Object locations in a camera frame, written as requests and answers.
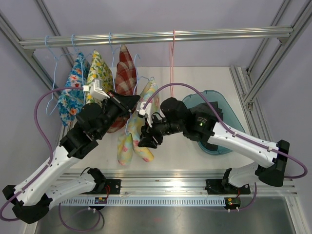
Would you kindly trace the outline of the red plaid skirt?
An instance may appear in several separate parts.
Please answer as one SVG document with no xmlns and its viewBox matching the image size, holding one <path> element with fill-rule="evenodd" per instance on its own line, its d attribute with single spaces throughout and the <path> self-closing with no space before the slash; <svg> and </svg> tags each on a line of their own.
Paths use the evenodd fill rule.
<svg viewBox="0 0 312 234">
<path fill-rule="evenodd" d="M 115 76 L 116 92 L 121 95 L 133 95 L 136 84 L 136 72 L 133 59 L 126 45 L 121 45 L 119 62 Z"/>
</svg>

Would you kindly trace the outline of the pastel floral skirt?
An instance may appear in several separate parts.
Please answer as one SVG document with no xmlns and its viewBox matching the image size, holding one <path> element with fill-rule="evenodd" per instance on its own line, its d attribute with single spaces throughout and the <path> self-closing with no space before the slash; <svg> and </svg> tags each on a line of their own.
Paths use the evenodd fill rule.
<svg viewBox="0 0 312 234">
<path fill-rule="evenodd" d="M 154 80 L 149 81 L 140 94 L 140 102 L 147 101 L 152 94 L 158 89 L 158 85 Z M 151 101 L 152 112 L 159 112 L 159 94 Z M 125 133 L 120 135 L 117 140 L 117 161 L 121 165 L 129 165 L 131 163 L 133 152 L 146 162 L 154 160 L 154 155 L 146 147 L 139 147 L 141 127 L 145 124 L 145 119 L 139 118 L 137 112 L 133 113 L 127 121 Z"/>
</svg>

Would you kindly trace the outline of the pink wire hanger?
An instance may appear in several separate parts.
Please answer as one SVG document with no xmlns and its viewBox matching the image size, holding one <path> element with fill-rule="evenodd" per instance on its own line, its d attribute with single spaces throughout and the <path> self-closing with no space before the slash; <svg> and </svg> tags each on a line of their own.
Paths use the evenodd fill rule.
<svg viewBox="0 0 312 234">
<path fill-rule="evenodd" d="M 175 30 L 173 30 L 173 41 L 169 43 L 169 62 L 170 62 L 170 83 L 174 83 L 174 48 L 175 48 Z"/>
</svg>

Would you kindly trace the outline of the dark grey dotted skirt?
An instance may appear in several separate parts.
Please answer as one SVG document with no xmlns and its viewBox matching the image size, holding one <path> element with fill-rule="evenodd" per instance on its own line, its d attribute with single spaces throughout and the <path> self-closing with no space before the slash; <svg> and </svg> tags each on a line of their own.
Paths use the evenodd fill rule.
<svg viewBox="0 0 312 234">
<path fill-rule="evenodd" d="M 218 113 L 219 117 L 223 120 L 223 113 L 222 113 L 222 109 L 218 107 L 218 102 L 214 101 L 214 102 L 210 102 L 210 104 L 212 105 L 212 107 L 215 109 L 215 111 Z M 212 116 L 215 116 L 215 114 L 213 113 L 213 111 L 211 110 L 211 108 L 207 105 L 207 103 L 203 102 L 201 104 L 198 104 L 195 107 L 190 108 L 191 112 L 194 114 L 195 112 L 205 112 L 208 113 Z M 218 146 L 217 145 L 213 145 L 213 144 L 209 144 L 207 143 L 205 140 L 201 140 L 199 142 L 199 146 L 203 149 L 206 150 L 209 154 L 219 154 L 218 150 Z"/>
</svg>

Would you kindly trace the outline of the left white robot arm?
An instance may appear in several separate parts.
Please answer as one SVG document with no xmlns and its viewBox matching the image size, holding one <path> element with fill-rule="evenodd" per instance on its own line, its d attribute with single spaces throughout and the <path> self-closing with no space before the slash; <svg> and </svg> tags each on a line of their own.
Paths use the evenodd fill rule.
<svg viewBox="0 0 312 234">
<path fill-rule="evenodd" d="M 107 191 L 106 178 L 98 168 L 91 168 L 59 186 L 53 183 L 95 149 L 116 119 L 131 113 L 139 99 L 139 95 L 124 96 L 109 91 L 101 105 L 85 104 L 76 116 L 74 127 L 60 140 L 59 146 L 50 151 L 49 158 L 22 183 L 7 185 L 2 190 L 7 203 L 13 204 L 15 220 L 32 224 L 69 198 Z"/>
</svg>

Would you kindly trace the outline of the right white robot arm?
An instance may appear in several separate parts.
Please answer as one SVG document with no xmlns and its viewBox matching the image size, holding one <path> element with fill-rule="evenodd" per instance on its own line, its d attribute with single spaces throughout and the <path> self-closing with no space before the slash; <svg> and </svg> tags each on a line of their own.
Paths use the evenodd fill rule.
<svg viewBox="0 0 312 234">
<path fill-rule="evenodd" d="M 216 117 L 216 113 L 222 113 L 217 102 L 188 108 L 182 101 L 170 97 L 160 106 L 163 117 L 151 107 L 150 103 L 142 102 L 136 109 L 138 116 L 145 119 L 139 147 L 156 149 L 164 136 L 182 133 L 211 151 L 221 146 L 253 160 L 240 168 L 228 168 L 222 179 L 207 185 L 210 194 L 238 194 L 245 185 L 258 181 L 273 187 L 283 186 L 288 142 L 263 141 L 222 123 Z"/>
</svg>

